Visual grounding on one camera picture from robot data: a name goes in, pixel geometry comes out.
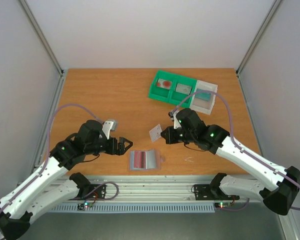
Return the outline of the white card with pattern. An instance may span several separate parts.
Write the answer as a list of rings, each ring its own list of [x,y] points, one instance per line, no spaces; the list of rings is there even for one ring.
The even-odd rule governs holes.
[[[162,127],[161,124],[158,124],[154,128],[152,128],[149,131],[150,139],[152,142],[157,141],[159,138],[161,138],[161,133],[162,133]]]

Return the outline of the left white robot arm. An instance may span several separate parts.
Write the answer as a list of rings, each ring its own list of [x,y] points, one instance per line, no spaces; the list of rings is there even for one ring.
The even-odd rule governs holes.
[[[0,199],[0,240],[17,240],[44,213],[71,199],[85,199],[90,195],[91,183],[81,173],[72,174],[68,180],[53,190],[45,192],[59,177],[75,165],[83,163],[87,155],[123,155],[132,141],[111,137],[117,122],[100,123],[88,120],[77,133],[56,144],[47,160],[24,182]]]

